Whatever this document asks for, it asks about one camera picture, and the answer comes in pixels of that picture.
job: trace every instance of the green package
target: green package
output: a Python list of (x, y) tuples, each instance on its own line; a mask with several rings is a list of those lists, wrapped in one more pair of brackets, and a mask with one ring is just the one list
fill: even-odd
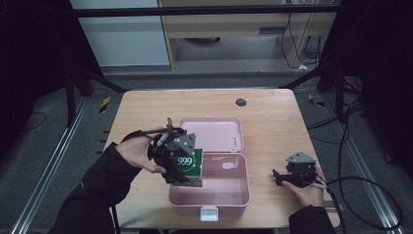
[(203, 159), (204, 151), (202, 149), (195, 149), (193, 155), (182, 157), (174, 157), (173, 163), (176, 169), (184, 176), (189, 178), (189, 181), (183, 183), (173, 183), (174, 186), (203, 186)]

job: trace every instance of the hand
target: hand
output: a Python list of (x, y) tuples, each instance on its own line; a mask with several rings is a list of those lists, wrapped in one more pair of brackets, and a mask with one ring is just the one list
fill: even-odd
[[(321, 182), (321, 178), (323, 178), (321, 168), (317, 165), (315, 165), (315, 168), (317, 172), (316, 180)], [(311, 184), (308, 185), (307, 187), (300, 188), (285, 180), (282, 182), (282, 185), (284, 185), (284, 187), (291, 190), (298, 197), (298, 200), (300, 201), (301, 206), (303, 207), (308, 207), (310, 205), (313, 205), (313, 207), (323, 206), (323, 194), (324, 193), (322, 189), (314, 187)]]
[(167, 170), (164, 168), (152, 164), (148, 159), (148, 147), (149, 143), (158, 134), (151, 134), (146, 136), (140, 136), (128, 139), (116, 146), (118, 152), (124, 157), (124, 159), (135, 168), (142, 168), (150, 173), (165, 174)]

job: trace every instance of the aluminum rail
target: aluminum rail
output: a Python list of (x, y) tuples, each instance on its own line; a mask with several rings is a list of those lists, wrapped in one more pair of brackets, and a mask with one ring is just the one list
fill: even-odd
[(67, 127), (64, 131), (60, 142), (58, 143), (55, 152), (52, 155), (49, 164), (47, 165), (45, 171), (40, 177), (39, 182), (36, 185), (29, 201), (27, 202), (23, 212), (19, 216), (19, 219), (16, 221), (15, 225), (12, 228), (13, 234), (24, 234), (27, 232), (33, 217), (36, 215), (37, 210), (39, 209), (40, 204), (45, 197), (45, 194), (49, 188), (49, 185), (52, 182), (53, 177), (57, 171), (58, 165), (60, 164), (61, 159), (66, 152), (66, 149), (70, 143), (70, 140), (73, 138), (74, 133), (76, 132), (77, 127), (79, 126), (80, 120), (83, 117), (85, 112), (86, 105), (88, 103), (87, 97), (82, 97), (77, 109), (77, 116), (74, 119), (72, 125)]
[[(322, 94), (322, 97), (324, 100), (326, 100), (326, 105), (328, 106), (329, 111), (331, 114), (334, 116), (335, 112), (333, 109), (333, 102), (330, 99), (328, 95)], [(337, 128), (339, 130), (339, 133), (343, 134), (344, 133), (344, 126), (343, 124), (339, 121), (336, 120)], [(357, 172), (360, 176), (370, 179), (372, 181), (377, 182), (377, 179), (375, 179), (374, 174), (371, 173), (369, 168), (367, 167), (366, 163), (363, 160), (363, 157), (361, 156), (361, 153), (358, 151), (357, 146), (352, 138), (352, 136), (349, 136), (348, 139), (346, 140), (346, 146), (349, 151), (350, 157), (357, 169)], [(398, 223), (398, 219), (394, 214), (394, 211), (392, 207), (389, 204), (389, 201), (386, 198), (386, 195), (384, 192), (370, 184), (370, 183), (365, 183), (364, 188), (367, 191), (367, 194), (370, 197), (370, 200), (376, 209), (377, 215), (381, 219), (383, 225), (385, 227), (391, 227), (395, 226)], [(404, 231), (402, 227), (398, 227), (397, 229), (388, 231), (389, 234), (403, 234)]]
[(77, 18), (150, 17), (185, 15), (232, 15), (232, 14), (279, 14), (279, 13), (337, 13), (343, 11), (339, 4), (328, 5), (250, 5), (250, 6), (205, 6), (205, 7), (161, 7), (122, 9), (79, 9), (55, 11), (45, 6), (47, 14)]

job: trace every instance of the pink lunch box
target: pink lunch box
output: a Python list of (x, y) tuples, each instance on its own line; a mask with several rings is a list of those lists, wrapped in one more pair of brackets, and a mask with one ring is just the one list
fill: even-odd
[(204, 150), (203, 187), (170, 186), (169, 200), (179, 215), (217, 221), (241, 216), (249, 203), (249, 182), (241, 121), (235, 117), (187, 117), (179, 127), (197, 136)]

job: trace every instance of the table top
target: table top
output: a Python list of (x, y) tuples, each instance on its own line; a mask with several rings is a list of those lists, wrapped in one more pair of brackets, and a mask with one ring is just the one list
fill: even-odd
[[(236, 100), (243, 98), (245, 106)], [(201, 222), (178, 215), (169, 201), (169, 185), (161, 175), (144, 170), (117, 205), (123, 228), (280, 228), (300, 204), (290, 191), (276, 186), (272, 169), (286, 174), (285, 158), (302, 151), (317, 158), (294, 93), (282, 89), (129, 91), (123, 96), (106, 146), (136, 130), (175, 127), (184, 117), (233, 116), (241, 120), (248, 167), (250, 202), (240, 217)], [(330, 201), (325, 193), (324, 200)], [(339, 217), (327, 209), (334, 226)]]

